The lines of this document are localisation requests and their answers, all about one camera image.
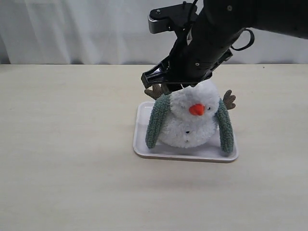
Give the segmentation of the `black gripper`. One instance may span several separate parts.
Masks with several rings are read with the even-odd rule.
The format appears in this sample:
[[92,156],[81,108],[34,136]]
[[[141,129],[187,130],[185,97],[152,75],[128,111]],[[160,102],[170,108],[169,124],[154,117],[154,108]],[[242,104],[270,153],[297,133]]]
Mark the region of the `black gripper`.
[[171,94],[209,79],[222,62],[232,56],[233,31],[190,24],[180,31],[166,61],[145,71],[145,88],[163,84],[163,93]]

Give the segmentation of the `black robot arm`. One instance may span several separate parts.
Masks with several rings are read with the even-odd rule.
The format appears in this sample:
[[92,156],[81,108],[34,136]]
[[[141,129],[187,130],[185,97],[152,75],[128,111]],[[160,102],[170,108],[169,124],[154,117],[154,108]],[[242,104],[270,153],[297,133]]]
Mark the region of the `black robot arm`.
[[173,31],[177,38],[169,55],[141,81],[147,89],[161,85],[166,94],[212,77],[232,57],[239,36],[253,29],[306,39],[308,3],[305,0],[205,0],[157,8],[148,15],[153,34]]

